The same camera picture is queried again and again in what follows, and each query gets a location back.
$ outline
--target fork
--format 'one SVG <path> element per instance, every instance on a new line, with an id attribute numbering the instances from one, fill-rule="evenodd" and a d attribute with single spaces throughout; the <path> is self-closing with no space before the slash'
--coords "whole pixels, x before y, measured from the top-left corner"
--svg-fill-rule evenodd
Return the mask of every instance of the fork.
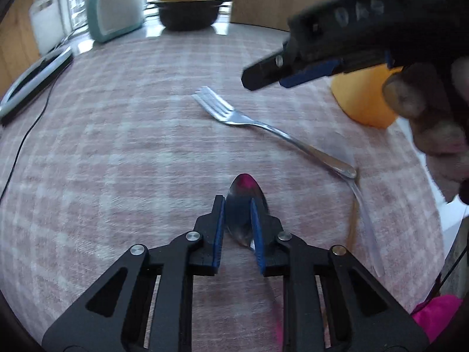
<path id="1" fill-rule="evenodd" d="M 216 120 L 230 125 L 230 126 L 255 126 L 266 129 L 273 134 L 280 136 L 287 142 L 295 145 L 304 153 L 313 156 L 315 159 L 326 165 L 328 168 L 336 172 L 337 174 L 345 177 L 346 179 L 355 179 L 356 170 L 350 164 L 347 164 L 335 157 L 328 155 L 320 150 L 317 150 L 313 146 L 302 142 L 299 139 L 279 130 L 278 128 L 269 126 L 266 123 L 255 121 L 249 116 L 237 111 L 228 102 L 223 100 L 217 93 L 211 88 L 204 86 L 200 90 L 196 91 L 192 97 Z"/>

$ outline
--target black clay pot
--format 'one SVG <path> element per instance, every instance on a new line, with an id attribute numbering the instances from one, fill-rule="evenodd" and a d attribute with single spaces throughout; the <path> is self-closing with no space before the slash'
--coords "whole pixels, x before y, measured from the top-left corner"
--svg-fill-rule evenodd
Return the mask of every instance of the black clay pot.
<path id="1" fill-rule="evenodd" d="M 159 19 L 169 30 L 208 28 L 218 17 L 220 6 L 231 0 L 156 1 Z"/>

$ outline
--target finger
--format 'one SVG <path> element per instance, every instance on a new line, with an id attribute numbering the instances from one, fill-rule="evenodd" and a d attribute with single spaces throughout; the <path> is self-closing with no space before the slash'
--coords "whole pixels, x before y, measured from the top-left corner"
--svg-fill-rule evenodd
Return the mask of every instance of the finger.
<path id="1" fill-rule="evenodd" d="M 383 96 L 389 107 L 406 119 L 417 118 L 427 106 L 420 90 L 406 84 L 400 73 L 391 75 L 385 82 Z"/>
<path id="2" fill-rule="evenodd" d="M 442 176 L 439 172 L 439 168 L 435 167 L 435 164 L 438 164 L 438 158 L 427 156 L 427 167 L 433 181 L 437 184 L 446 202 L 451 202 L 460 192 L 460 184 Z"/>
<path id="3" fill-rule="evenodd" d="M 459 58 L 451 67 L 453 83 L 459 94 L 469 103 L 469 58 Z"/>
<path id="4" fill-rule="evenodd" d="M 426 110 L 409 123 L 414 144 L 423 153 L 440 155 L 469 150 L 463 128 L 445 113 Z"/>
<path id="5" fill-rule="evenodd" d="M 448 180 L 461 183 L 469 178 L 469 151 L 427 157 L 427 167 Z"/>
<path id="6" fill-rule="evenodd" d="M 390 107 L 407 119 L 429 108 L 451 112 L 443 83 L 431 64 L 414 64 L 392 75 L 383 85 L 383 95 Z"/>

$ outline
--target table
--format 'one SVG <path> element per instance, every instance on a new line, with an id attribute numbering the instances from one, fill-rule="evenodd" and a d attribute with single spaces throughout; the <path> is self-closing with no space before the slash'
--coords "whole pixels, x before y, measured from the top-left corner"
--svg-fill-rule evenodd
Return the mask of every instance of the table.
<path id="1" fill-rule="evenodd" d="M 313 145 L 331 132 L 346 137 L 383 257 L 381 282 L 407 310 L 429 291 L 444 260 L 441 225 L 399 125 L 382 131 L 351 121 L 326 79 L 290 90 L 242 87 L 242 68 L 285 36 L 241 25 L 228 35 L 163 31 L 75 59 L 26 141 L 0 207 L 0 289 L 32 336 L 41 340 L 132 244 L 156 247 L 191 230 L 241 172 L 254 176 L 285 229 L 314 246 L 344 242 L 348 186 L 267 132 L 213 120 L 191 98 L 203 85 Z M 0 186 L 44 98 L 5 129 Z M 354 254 L 370 268 L 363 240 L 360 227 Z M 281 281 L 270 284 L 280 300 Z M 254 255 L 226 236 L 220 273 L 195 279 L 194 351 L 277 348 L 271 305 Z"/>

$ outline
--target cable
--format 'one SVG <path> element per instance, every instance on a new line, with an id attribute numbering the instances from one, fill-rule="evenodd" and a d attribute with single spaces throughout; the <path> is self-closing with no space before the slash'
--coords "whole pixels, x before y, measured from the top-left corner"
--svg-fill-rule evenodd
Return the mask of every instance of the cable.
<path id="1" fill-rule="evenodd" d="M 466 254 L 468 251 L 468 245 L 466 245 L 466 247 L 464 248 L 463 252 L 461 253 L 461 255 L 458 257 L 458 259 L 456 260 L 456 262 L 453 263 L 453 265 L 451 266 L 451 268 L 449 269 L 449 271 L 447 272 L 447 274 L 445 275 L 445 277 L 443 278 L 443 280 L 441 281 L 441 283 L 438 285 L 438 291 L 439 289 L 442 288 L 442 286 L 445 284 L 446 280 L 449 278 L 449 276 L 451 275 L 451 273 L 454 271 L 454 269 L 456 268 L 456 266 L 458 266 L 459 262 L 461 261 L 461 259 L 463 259 L 464 257 L 464 254 Z"/>
<path id="2" fill-rule="evenodd" d="M 445 282 L 447 281 L 447 279 L 449 278 L 449 276 L 452 274 L 452 272 L 454 271 L 454 269 L 458 266 L 459 262 L 463 259 L 464 255 L 468 252 L 468 246 L 469 246 L 469 243 L 466 245 L 466 247 L 464 248 L 463 252 L 459 255 L 458 259 L 453 263 L 453 265 L 451 266 L 451 268 L 448 270 L 448 272 L 446 273 L 445 277 L 443 278 L 443 280 L 437 285 L 435 286 L 432 291 L 433 291 L 433 295 L 431 295 L 429 298 L 427 298 L 425 300 L 425 302 L 423 303 L 423 305 L 418 305 L 417 308 L 412 311 L 411 315 L 414 315 L 416 313 L 418 313 L 419 311 L 422 311 L 427 305 L 428 303 L 431 302 L 432 299 L 435 298 L 435 296 L 439 293 L 439 291 L 441 290 L 442 286 L 445 284 Z"/>
<path id="3" fill-rule="evenodd" d="M 62 75 L 62 73 L 71 65 L 68 64 L 62 71 L 60 71 L 57 76 L 54 78 L 54 80 L 52 81 L 52 84 L 50 86 L 50 89 L 49 89 L 49 93 L 47 94 L 47 98 L 45 100 L 45 104 L 44 104 L 44 107 L 41 111 L 41 113 L 39 114 L 39 116 L 36 118 L 36 120 L 34 121 L 34 123 L 31 125 L 31 127 L 28 129 L 28 131 L 26 132 L 26 135 L 23 136 L 23 139 L 21 141 L 21 144 L 18 148 L 18 151 L 16 153 L 16 157 L 15 157 L 15 161 L 13 162 L 13 166 L 11 167 L 11 171 L 10 171 L 10 174 L 8 176 L 8 179 L 6 180 L 6 184 L 5 184 L 5 187 L 3 188 L 3 191 L 1 193 L 1 196 L 0 196 L 0 204 L 3 200 L 3 197 L 5 196 L 5 193 L 6 193 L 6 190 L 8 189 L 8 185 L 10 184 L 10 180 L 11 180 L 11 176 L 13 175 L 13 172 L 15 170 L 15 167 L 16 167 L 16 162 L 18 161 L 18 157 L 20 156 L 20 152 L 21 152 L 21 149 L 23 147 L 23 144 L 24 142 L 26 141 L 28 135 L 30 134 L 30 132 L 32 131 L 32 129 L 34 128 L 34 126 L 37 124 L 37 122 L 42 118 L 42 116 L 44 115 L 44 112 L 45 112 L 45 109 L 47 108 L 48 104 L 49 104 L 49 99 L 51 97 L 51 94 L 52 94 L 52 90 L 55 86 L 55 83 L 57 82 L 57 80 L 59 79 L 59 77 Z"/>
<path id="4" fill-rule="evenodd" d="M 54 50 L 58 49 L 60 46 L 62 45 L 65 45 L 67 43 L 67 41 L 69 40 L 69 38 L 78 30 L 79 28 L 75 28 L 73 29 L 70 34 L 66 37 L 63 37 L 60 42 L 51 50 L 49 51 L 49 53 L 52 53 Z"/>

